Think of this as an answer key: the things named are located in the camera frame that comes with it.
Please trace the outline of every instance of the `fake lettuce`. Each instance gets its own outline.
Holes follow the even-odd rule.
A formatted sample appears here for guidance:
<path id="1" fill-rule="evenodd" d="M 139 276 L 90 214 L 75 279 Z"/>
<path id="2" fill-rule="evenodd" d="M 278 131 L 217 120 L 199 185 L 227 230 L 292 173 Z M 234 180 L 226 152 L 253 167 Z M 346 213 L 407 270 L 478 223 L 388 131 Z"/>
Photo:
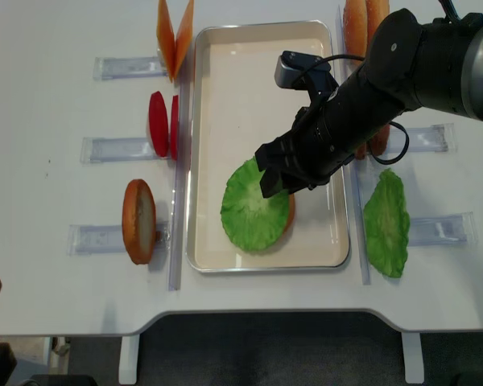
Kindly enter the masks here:
<path id="1" fill-rule="evenodd" d="M 403 181 L 391 170 L 379 175 L 372 197 L 363 209 L 370 264 L 389 277 L 401 277 L 408 258 L 410 215 Z"/>

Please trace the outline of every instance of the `table leg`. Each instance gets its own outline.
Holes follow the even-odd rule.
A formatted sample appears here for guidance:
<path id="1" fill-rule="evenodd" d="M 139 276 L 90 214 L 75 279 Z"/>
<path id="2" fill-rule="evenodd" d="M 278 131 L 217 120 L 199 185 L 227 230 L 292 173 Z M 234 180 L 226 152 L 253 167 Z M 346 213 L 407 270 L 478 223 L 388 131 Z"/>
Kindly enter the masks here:
<path id="1" fill-rule="evenodd" d="M 138 374 L 139 335 L 124 336 L 120 350 L 120 366 L 118 382 L 120 384 L 135 384 Z"/>
<path id="2" fill-rule="evenodd" d="M 404 354 L 404 378 L 408 384 L 421 384 L 424 382 L 424 361 L 420 334 L 403 332 L 402 353 Z"/>

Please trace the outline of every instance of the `black cable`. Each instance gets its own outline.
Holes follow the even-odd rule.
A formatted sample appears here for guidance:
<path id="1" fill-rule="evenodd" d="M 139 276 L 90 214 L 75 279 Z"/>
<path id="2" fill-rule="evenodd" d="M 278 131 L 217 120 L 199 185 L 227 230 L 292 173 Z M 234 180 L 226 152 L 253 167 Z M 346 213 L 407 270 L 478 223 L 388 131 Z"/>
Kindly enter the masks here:
<path id="1" fill-rule="evenodd" d="M 397 127 L 399 130 L 401 130 L 404 133 L 404 135 L 406 136 L 406 141 L 404 142 L 404 147 L 402 148 L 401 153 L 399 153 L 399 155 L 397 157 L 392 158 L 392 159 L 381 159 L 381 158 L 376 157 L 374 155 L 374 153 L 372 153 L 372 146 L 370 145 L 370 143 L 368 143 L 370 155 L 372 155 L 372 157 L 376 160 L 377 163 L 381 163 L 382 165 L 392 165 L 392 164 L 396 163 L 397 161 L 399 161 L 402 157 L 404 157 L 404 154 L 406 154 L 406 152 L 408 151 L 408 146 L 410 145 L 410 137 L 408 136 L 406 129 L 404 129 L 404 126 L 400 125 L 397 122 L 393 122 L 393 121 L 390 122 L 390 125 Z"/>
<path id="2" fill-rule="evenodd" d="M 303 70 L 299 76 L 295 78 L 293 82 L 291 82 L 291 87 L 294 88 L 296 83 L 303 78 L 304 75 L 306 75 L 308 72 L 310 72 L 313 68 L 320 66 L 321 64 L 331 62 L 332 60 L 337 60 L 337 59 L 353 59 L 353 60 L 360 60 L 363 61 L 365 58 L 363 56 L 358 56 L 358 55 L 350 55 L 350 54 L 338 54 L 338 55 L 331 55 L 328 56 L 327 58 L 323 58 L 321 60 L 316 61 L 314 64 Z"/>

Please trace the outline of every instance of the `red tomato slice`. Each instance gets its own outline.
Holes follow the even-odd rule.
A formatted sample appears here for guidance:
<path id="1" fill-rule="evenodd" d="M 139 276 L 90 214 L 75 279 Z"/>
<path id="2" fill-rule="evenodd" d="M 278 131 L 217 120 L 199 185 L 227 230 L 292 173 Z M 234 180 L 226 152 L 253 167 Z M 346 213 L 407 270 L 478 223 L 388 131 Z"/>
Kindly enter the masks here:
<path id="1" fill-rule="evenodd" d="M 174 95 L 171 100 L 170 120 L 170 154 L 177 161 L 177 149 L 179 145 L 179 96 Z"/>
<path id="2" fill-rule="evenodd" d="M 154 92 L 148 105 L 148 125 L 155 153 L 166 157 L 168 153 L 168 116 L 161 92 Z"/>

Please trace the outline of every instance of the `gray floor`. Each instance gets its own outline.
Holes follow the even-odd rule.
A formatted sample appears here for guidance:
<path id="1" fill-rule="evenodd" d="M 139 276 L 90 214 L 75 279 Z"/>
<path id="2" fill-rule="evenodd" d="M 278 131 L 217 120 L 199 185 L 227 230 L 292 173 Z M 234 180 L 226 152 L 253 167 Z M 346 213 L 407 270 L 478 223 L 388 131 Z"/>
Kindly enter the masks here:
<path id="1" fill-rule="evenodd" d="M 422 336 L 426 383 L 483 371 L 483 333 Z M 118 384 L 120 339 L 73 338 L 68 372 Z M 174 315 L 142 334 L 139 385 L 400 386 L 401 335 L 370 314 Z"/>

